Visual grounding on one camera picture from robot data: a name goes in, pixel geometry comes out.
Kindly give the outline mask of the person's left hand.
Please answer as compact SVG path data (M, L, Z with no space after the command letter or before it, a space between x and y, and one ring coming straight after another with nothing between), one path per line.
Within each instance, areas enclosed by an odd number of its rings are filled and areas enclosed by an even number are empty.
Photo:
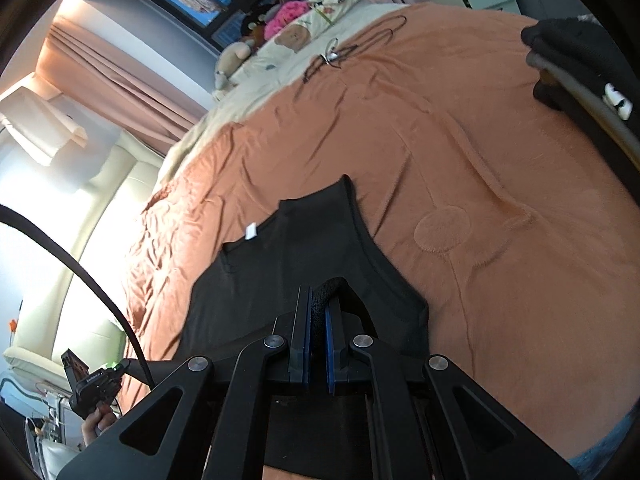
M87 416L81 425L82 438L85 446L94 442L105 430L117 422L117 416L112 408L103 402L99 402L96 409Z

